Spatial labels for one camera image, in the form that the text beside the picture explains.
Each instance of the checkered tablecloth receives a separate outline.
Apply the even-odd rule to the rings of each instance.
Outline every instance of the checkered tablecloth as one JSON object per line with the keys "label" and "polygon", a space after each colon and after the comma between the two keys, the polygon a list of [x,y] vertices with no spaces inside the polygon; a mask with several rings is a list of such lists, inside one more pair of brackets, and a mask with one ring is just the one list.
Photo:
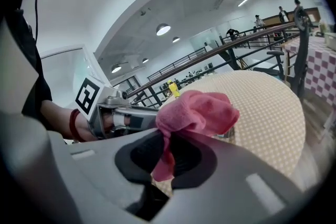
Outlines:
{"label": "checkered tablecloth", "polygon": [[[300,100],[289,87],[265,73],[246,70],[205,77],[180,92],[187,90],[225,93],[240,112],[230,142],[291,176],[303,149],[306,126]],[[173,101],[170,97],[164,105]],[[172,196],[171,180],[153,183]]]}
{"label": "checkered tablecloth", "polygon": [[[297,53],[299,43],[299,38],[294,39],[285,49]],[[325,45],[324,38],[309,37],[307,62],[304,86],[336,109],[336,52]]]}

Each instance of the round ceiling lamp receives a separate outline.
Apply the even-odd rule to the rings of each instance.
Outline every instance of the round ceiling lamp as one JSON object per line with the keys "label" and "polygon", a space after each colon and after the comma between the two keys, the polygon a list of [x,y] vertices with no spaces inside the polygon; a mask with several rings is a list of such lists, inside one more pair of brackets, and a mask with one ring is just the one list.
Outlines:
{"label": "round ceiling lamp", "polygon": [[180,40],[179,37],[174,37],[174,38],[173,38],[173,43],[178,42],[179,40]]}
{"label": "round ceiling lamp", "polygon": [[170,30],[170,26],[168,24],[159,24],[156,28],[156,35],[162,36],[166,34]]}
{"label": "round ceiling lamp", "polygon": [[115,65],[115,66],[112,67],[112,73],[116,73],[116,72],[118,72],[120,69],[121,69],[121,66],[120,66],[120,65]]}

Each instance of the metal railing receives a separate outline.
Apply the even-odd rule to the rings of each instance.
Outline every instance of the metal railing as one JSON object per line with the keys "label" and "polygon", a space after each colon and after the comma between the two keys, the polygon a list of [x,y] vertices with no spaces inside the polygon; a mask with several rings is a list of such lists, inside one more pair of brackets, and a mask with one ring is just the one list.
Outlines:
{"label": "metal railing", "polygon": [[[237,38],[236,40],[231,41],[229,43],[224,43],[222,46],[219,46],[218,48],[215,48],[215,49],[213,49],[211,51],[203,53],[203,54],[195,57],[194,59],[189,60],[187,63],[185,63],[185,64],[183,64],[181,66],[175,67],[175,68],[167,71],[166,73],[163,73],[161,76],[156,77],[153,80],[151,80],[150,82],[146,83],[145,85],[143,85],[143,86],[135,89],[128,96],[131,97],[131,96],[133,96],[133,95],[135,95],[135,94],[137,94],[139,92],[142,92],[144,90],[149,90],[150,93],[151,93],[150,96],[147,96],[146,98],[141,99],[141,100],[139,100],[137,102],[134,102],[132,104],[137,104],[137,103],[142,102],[142,101],[144,101],[146,99],[154,98],[156,102],[154,104],[151,104],[150,106],[156,106],[156,105],[161,106],[162,103],[164,103],[165,100],[160,100],[160,98],[158,97],[158,94],[163,93],[165,91],[168,91],[168,89],[163,89],[161,91],[155,92],[153,90],[153,88],[152,88],[153,85],[156,85],[157,83],[165,80],[166,78],[171,77],[172,75],[177,74],[177,73],[179,73],[179,72],[181,72],[181,71],[183,71],[183,70],[185,70],[185,69],[187,69],[187,68],[189,68],[189,67],[191,67],[191,66],[193,66],[193,65],[195,65],[195,64],[197,64],[197,63],[199,63],[201,61],[204,61],[204,60],[206,60],[206,59],[208,59],[208,58],[210,58],[210,57],[212,57],[214,55],[221,54],[222,52],[226,52],[226,51],[227,52],[231,52],[231,53],[229,53],[230,54],[230,60],[229,61],[223,62],[220,65],[214,66],[213,68],[209,68],[209,69],[205,70],[204,72],[201,72],[201,73],[199,73],[199,74],[197,74],[197,75],[195,75],[195,76],[193,76],[191,78],[188,78],[188,79],[186,79],[184,81],[181,81],[181,82],[177,83],[177,85],[179,86],[181,84],[188,83],[190,81],[194,81],[195,79],[198,79],[201,76],[204,76],[205,74],[211,73],[211,72],[215,71],[216,69],[218,69],[220,67],[223,67],[225,65],[231,64],[233,62],[235,64],[237,64],[237,61],[240,61],[240,60],[242,60],[245,57],[248,57],[248,56],[250,56],[252,54],[255,54],[258,51],[261,51],[261,50],[264,50],[264,49],[272,49],[272,47],[273,48],[279,48],[279,49],[281,49],[281,47],[278,46],[279,44],[282,44],[282,43],[288,41],[289,39],[293,39],[293,38],[299,36],[299,33],[295,33],[295,34],[292,34],[291,36],[287,36],[285,30],[288,29],[288,28],[294,27],[294,26],[295,26],[295,23],[294,22],[290,22],[290,23],[286,23],[286,24],[281,24],[281,25],[266,27],[265,30],[257,31],[256,33],[250,34],[248,36],[246,35],[246,36]],[[241,55],[239,57],[236,57],[234,55],[234,53],[233,53],[233,48],[235,48],[235,47],[239,47],[242,44],[246,44],[246,43],[248,43],[250,41],[253,41],[253,40],[256,40],[256,39],[258,39],[260,37],[272,34],[274,32],[280,32],[280,31],[284,33],[282,39],[280,39],[280,40],[271,42],[271,43],[269,43],[269,44],[267,44],[265,46],[262,46],[262,47],[259,46],[258,49],[251,50],[251,52],[248,52],[248,53],[246,53],[244,55]],[[267,57],[267,58],[265,58],[265,59],[263,59],[261,61],[253,63],[252,65],[249,65],[249,66],[246,65],[246,63],[244,65],[244,67],[239,67],[238,65],[237,66],[239,67],[239,69],[242,69],[242,70],[251,70],[251,68],[259,65],[262,62],[268,61],[268,60],[272,59],[273,57],[275,57],[275,56],[269,56],[269,57]],[[273,69],[273,68],[277,67],[278,65],[279,64],[275,64],[272,67],[270,67],[270,69]]]}
{"label": "metal railing", "polygon": [[171,63],[170,65],[160,69],[158,72],[155,72],[154,74],[150,75],[147,78],[148,78],[149,81],[151,81],[155,78],[158,78],[159,76],[169,72],[170,70],[173,70],[176,67],[184,65],[186,62],[189,62],[190,60],[192,60],[192,59],[196,58],[197,56],[202,55],[204,53],[206,53],[205,48],[201,48],[201,49],[199,49],[199,50],[197,50],[197,51],[195,51],[191,54],[188,54],[187,56],[184,56],[181,59]]}

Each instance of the red bracelet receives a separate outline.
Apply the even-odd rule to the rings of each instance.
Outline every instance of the red bracelet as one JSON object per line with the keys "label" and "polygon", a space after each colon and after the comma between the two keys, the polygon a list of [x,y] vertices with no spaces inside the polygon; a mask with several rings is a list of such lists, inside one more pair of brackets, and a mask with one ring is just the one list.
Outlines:
{"label": "red bracelet", "polygon": [[78,142],[85,142],[85,140],[80,137],[79,133],[77,132],[76,126],[75,126],[75,121],[76,118],[79,114],[79,110],[78,109],[74,109],[72,110],[71,114],[70,114],[70,123],[69,123],[69,127],[70,127],[70,131],[72,133],[72,136],[75,138],[75,140],[77,140]]}

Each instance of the pink cloth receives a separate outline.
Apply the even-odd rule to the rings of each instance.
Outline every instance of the pink cloth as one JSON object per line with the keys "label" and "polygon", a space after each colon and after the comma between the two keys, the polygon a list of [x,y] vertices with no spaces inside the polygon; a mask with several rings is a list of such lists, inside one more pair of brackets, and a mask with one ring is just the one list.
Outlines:
{"label": "pink cloth", "polygon": [[238,118],[239,111],[225,94],[218,92],[186,91],[164,106],[156,116],[156,125],[164,135],[164,153],[153,171],[153,178],[158,182],[173,178],[175,160],[169,147],[171,132],[225,134]]}

